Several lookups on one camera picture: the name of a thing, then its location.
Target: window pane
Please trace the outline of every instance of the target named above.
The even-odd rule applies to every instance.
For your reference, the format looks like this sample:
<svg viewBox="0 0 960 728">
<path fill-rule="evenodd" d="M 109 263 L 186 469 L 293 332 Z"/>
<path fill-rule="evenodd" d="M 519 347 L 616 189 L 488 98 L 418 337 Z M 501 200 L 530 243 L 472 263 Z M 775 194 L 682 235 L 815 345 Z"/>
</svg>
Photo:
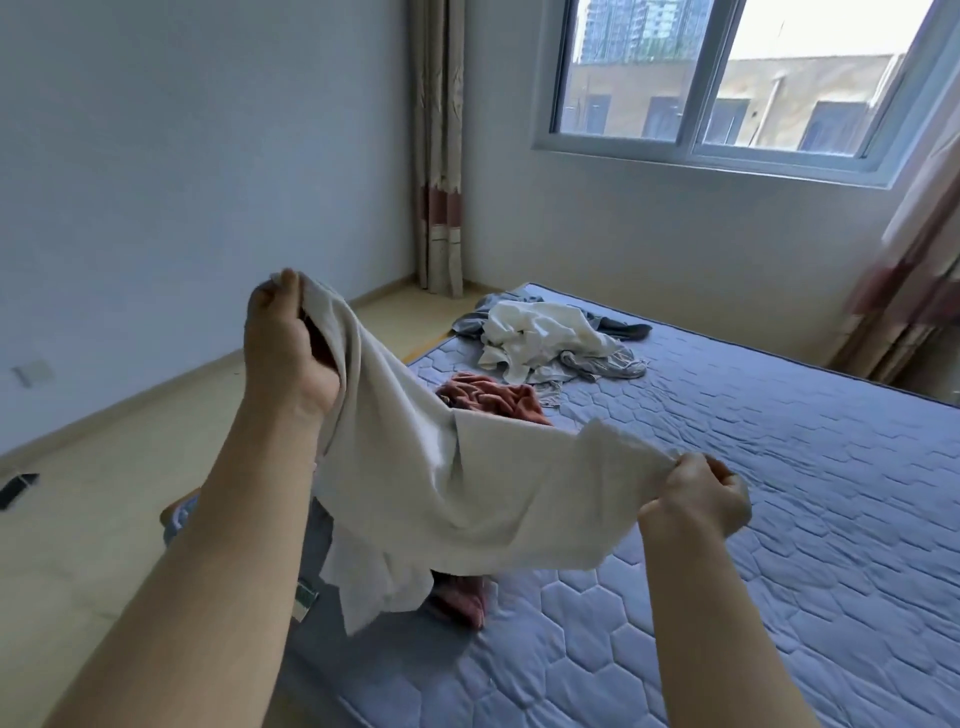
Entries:
<svg viewBox="0 0 960 728">
<path fill-rule="evenodd" d="M 578 0 L 559 131 L 676 141 L 712 4 Z"/>
<path fill-rule="evenodd" d="M 747 0 L 704 141 L 857 154 L 932 2 Z"/>
</svg>

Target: curtain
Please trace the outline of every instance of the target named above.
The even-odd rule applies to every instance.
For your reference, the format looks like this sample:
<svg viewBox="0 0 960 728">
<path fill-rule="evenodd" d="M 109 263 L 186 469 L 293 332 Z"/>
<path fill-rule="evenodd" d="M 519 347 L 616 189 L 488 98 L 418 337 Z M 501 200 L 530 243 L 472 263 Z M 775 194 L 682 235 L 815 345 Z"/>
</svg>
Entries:
<svg viewBox="0 0 960 728">
<path fill-rule="evenodd" d="M 883 255 L 860 282 L 829 366 L 884 384 L 924 346 L 960 325 L 960 109 L 950 118 L 883 234 Z"/>
<path fill-rule="evenodd" d="M 464 295 L 460 169 L 466 0 L 410 0 L 420 286 Z"/>
</svg>

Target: hand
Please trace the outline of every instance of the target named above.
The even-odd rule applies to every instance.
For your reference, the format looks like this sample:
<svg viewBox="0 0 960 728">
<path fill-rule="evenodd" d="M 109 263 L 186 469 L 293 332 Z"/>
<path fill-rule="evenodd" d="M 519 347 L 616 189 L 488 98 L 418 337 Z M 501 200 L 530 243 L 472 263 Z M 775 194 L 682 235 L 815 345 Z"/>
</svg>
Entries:
<svg viewBox="0 0 960 728">
<path fill-rule="evenodd" d="M 750 522 L 747 484 L 722 462 L 701 452 L 677 461 L 659 497 L 640 508 L 637 522 L 644 538 L 699 532 L 726 539 Z"/>
<path fill-rule="evenodd" d="M 279 284 L 268 280 L 251 294 L 244 332 L 244 399 L 257 406 L 292 403 L 323 415 L 337 399 L 340 377 L 323 337 L 315 328 L 311 337 L 301 318 L 302 298 L 300 275 L 289 268 Z"/>
</svg>

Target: white towel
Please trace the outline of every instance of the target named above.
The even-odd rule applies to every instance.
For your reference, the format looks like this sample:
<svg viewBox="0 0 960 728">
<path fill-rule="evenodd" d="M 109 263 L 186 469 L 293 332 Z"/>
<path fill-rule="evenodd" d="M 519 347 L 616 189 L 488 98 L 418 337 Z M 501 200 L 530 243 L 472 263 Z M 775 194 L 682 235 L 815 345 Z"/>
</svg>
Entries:
<svg viewBox="0 0 960 728">
<path fill-rule="evenodd" d="M 483 332 L 486 346 L 477 363 L 496 369 L 505 362 L 508 384 L 522 384 L 560 352 L 611 356 L 622 348 L 616 339 L 593 330 L 583 311 L 563 303 L 501 301 L 490 309 Z"/>
<path fill-rule="evenodd" d="M 596 567 L 673 467 L 599 421 L 573 433 L 448 409 L 335 292 L 304 277 L 303 308 L 342 382 L 313 493 L 334 520 L 320 576 L 340 588 L 349 634 L 417 609 L 431 569 Z"/>
</svg>

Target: blue mattress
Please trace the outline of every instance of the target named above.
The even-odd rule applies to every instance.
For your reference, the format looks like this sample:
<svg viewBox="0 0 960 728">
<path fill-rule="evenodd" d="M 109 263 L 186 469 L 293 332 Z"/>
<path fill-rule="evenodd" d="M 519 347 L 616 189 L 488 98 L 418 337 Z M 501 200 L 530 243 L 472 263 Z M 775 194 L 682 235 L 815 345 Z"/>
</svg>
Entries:
<svg viewBox="0 0 960 728">
<path fill-rule="evenodd" d="M 652 323 L 631 345 L 648 374 L 566 384 L 554 423 L 602 418 L 746 476 L 730 552 L 824 725 L 960 725 L 960 410 Z M 411 368 L 434 387 L 478 353 L 451 339 Z M 636 530 L 593 571 L 496 574 L 476 635 L 415 613 L 348 639 L 317 578 L 328 544 L 315 505 L 301 576 L 320 595 L 280 675 L 326 724 L 666 724 Z"/>
</svg>

